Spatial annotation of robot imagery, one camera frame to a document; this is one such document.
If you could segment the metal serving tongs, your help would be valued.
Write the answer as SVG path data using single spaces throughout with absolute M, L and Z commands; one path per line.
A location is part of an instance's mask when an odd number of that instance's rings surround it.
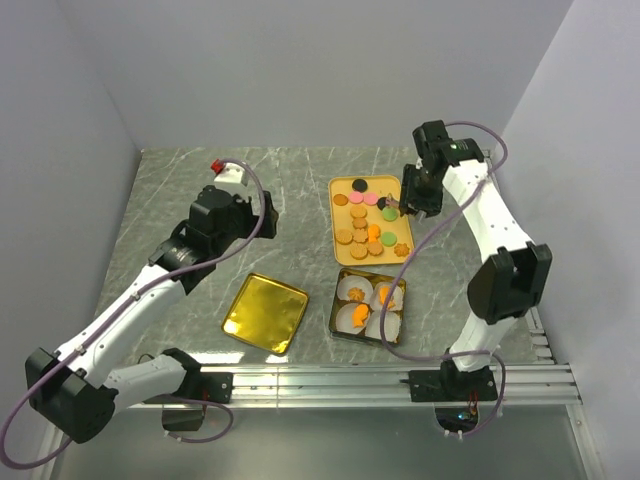
M 387 194 L 384 198 L 380 200 L 381 207 L 380 209 L 385 212 L 388 212 L 390 215 L 391 212 L 394 213 L 395 217 L 401 216 L 401 212 L 399 209 L 399 201 L 393 197 L 392 194 Z

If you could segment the gold tin lid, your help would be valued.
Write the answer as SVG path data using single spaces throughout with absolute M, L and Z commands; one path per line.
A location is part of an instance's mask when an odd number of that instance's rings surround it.
M 250 273 L 222 322 L 228 336 L 273 355 L 289 350 L 309 303 L 309 294 L 267 276 Z

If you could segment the orange swirl cookie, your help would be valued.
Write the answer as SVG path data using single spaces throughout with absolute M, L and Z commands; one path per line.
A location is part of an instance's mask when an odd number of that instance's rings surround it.
M 347 292 L 348 299 L 354 302 L 362 302 L 365 299 L 365 292 L 358 287 L 352 287 Z

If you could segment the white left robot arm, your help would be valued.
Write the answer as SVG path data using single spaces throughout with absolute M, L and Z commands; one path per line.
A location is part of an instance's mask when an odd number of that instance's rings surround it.
M 278 213 L 258 191 L 255 214 L 245 187 L 207 185 L 189 216 L 150 256 L 133 283 L 96 320 L 54 352 L 35 350 L 25 362 L 28 402 L 73 442 L 96 437 L 122 410 L 155 397 L 201 403 L 207 382 L 201 365 L 178 348 L 118 368 L 131 343 L 171 306 L 186 298 L 230 258 L 237 242 L 272 239 Z

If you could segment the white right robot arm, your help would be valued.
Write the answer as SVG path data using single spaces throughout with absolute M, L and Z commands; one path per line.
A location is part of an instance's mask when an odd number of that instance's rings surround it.
M 552 253 L 518 225 L 474 139 L 453 139 L 441 120 L 418 126 L 412 137 L 418 159 L 403 169 L 400 213 L 437 216 L 449 194 L 482 262 L 467 286 L 469 317 L 446 350 L 434 385 L 424 391 L 436 401 L 495 400 L 490 356 L 516 320 L 540 303 Z

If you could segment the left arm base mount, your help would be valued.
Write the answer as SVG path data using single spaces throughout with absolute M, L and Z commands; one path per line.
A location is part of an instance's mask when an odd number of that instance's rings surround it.
M 231 372 L 187 372 L 182 383 L 169 397 L 205 400 L 228 404 L 231 400 L 234 375 Z

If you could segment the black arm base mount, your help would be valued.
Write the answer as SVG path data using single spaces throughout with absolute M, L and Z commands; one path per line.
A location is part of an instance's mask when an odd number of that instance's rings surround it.
M 493 372 L 485 367 L 474 372 L 411 370 L 405 383 L 414 403 L 495 401 L 498 390 Z

